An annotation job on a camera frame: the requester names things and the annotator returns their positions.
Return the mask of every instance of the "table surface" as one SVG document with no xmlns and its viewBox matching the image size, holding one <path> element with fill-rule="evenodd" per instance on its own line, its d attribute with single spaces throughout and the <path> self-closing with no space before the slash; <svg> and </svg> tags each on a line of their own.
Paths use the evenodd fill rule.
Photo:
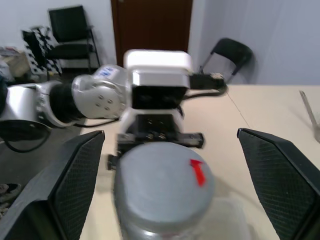
<svg viewBox="0 0 320 240">
<path fill-rule="evenodd" d="M 184 132 L 201 132 L 205 136 L 204 149 L 195 151 L 206 160 L 215 176 L 215 196 L 231 197 L 241 203 L 252 240 L 279 240 L 279 237 L 259 203 L 237 130 L 251 128 L 290 140 L 320 168 L 317 158 L 320 144 L 313 138 L 299 90 L 305 91 L 312 109 L 317 110 L 320 86 L 233 85 L 224 96 L 196 98 L 182 105 Z M 97 122 L 88 120 L 87 124 Z M 115 153 L 119 123 L 87 128 L 82 133 L 93 130 L 104 130 L 106 139 L 95 192 L 80 239 L 119 240 L 112 199 L 113 173 L 106 170 L 107 155 Z"/>
</svg>

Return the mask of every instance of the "black folding chair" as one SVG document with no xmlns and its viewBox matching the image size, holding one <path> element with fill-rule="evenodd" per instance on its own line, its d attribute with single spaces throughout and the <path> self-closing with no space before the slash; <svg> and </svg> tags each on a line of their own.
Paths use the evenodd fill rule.
<svg viewBox="0 0 320 240">
<path fill-rule="evenodd" d="M 87 24 L 82 5 L 49 9 L 52 34 L 59 45 L 46 53 L 48 59 L 87 59 L 88 71 L 91 72 L 90 53 L 95 53 L 98 65 L 100 60 L 96 48 L 93 27 Z M 69 43 L 86 40 L 86 43 Z"/>
<path fill-rule="evenodd" d="M 214 53 L 229 59 L 235 64 L 235 69 L 232 71 L 230 79 L 225 80 L 226 83 L 230 82 L 231 78 L 236 75 L 247 62 L 250 61 L 253 55 L 252 50 L 248 46 L 230 38 L 222 38 L 211 50 L 205 62 L 200 66 L 200 73 L 204 73 L 204 68 Z"/>
</svg>

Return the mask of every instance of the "red arrow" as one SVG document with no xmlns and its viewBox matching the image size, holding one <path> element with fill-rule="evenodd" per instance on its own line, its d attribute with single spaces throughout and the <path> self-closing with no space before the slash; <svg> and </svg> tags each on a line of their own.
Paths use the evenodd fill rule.
<svg viewBox="0 0 320 240">
<path fill-rule="evenodd" d="M 198 185 L 202 187 L 206 182 L 206 177 L 201 169 L 202 161 L 190 159 L 190 165 L 193 167 Z"/>
</svg>

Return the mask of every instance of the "chair leg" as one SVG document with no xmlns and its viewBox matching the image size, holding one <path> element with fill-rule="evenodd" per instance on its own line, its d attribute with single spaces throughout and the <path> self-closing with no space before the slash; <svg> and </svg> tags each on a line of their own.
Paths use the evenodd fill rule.
<svg viewBox="0 0 320 240">
<path fill-rule="evenodd" d="M 90 53 L 88 54 L 88 70 L 89 70 L 89 74 L 91 74 L 91 60 L 90 60 Z"/>
<path fill-rule="evenodd" d="M 47 81 L 50 81 L 49 70 L 48 70 L 48 68 L 46 68 L 45 70 L 46 70 L 46 80 L 47 80 Z"/>
<path fill-rule="evenodd" d="M 90 31 L 90 33 L 91 33 L 91 38 L 92 38 L 92 42 L 93 42 L 93 46 L 94 46 L 94 52 L 95 52 L 96 60 L 98 62 L 98 66 L 101 67 L 100 59 L 99 59 L 98 51 L 97 51 L 97 46 L 96 46 L 96 42 L 95 42 L 95 38 L 94 38 L 94 34 L 93 34 L 92 30 Z"/>
<path fill-rule="evenodd" d="M 95 49 L 95 56 L 96 56 L 96 60 L 98 62 L 98 66 L 101 67 L 97 49 Z"/>
</svg>

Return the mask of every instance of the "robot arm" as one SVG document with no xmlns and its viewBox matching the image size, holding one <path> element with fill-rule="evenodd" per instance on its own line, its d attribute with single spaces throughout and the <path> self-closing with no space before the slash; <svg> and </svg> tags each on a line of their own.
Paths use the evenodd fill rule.
<svg viewBox="0 0 320 240">
<path fill-rule="evenodd" d="M 221 75 L 192 74 L 185 52 L 131 51 L 125 68 L 105 65 L 93 75 L 70 83 L 49 81 L 15 85 L 0 91 L 0 137 L 7 141 L 36 140 L 51 128 L 66 128 L 81 119 L 118 119 L 126 133 L 136 115 L 173 115 L 189 89 L 220 89 Z"/>
</svg>

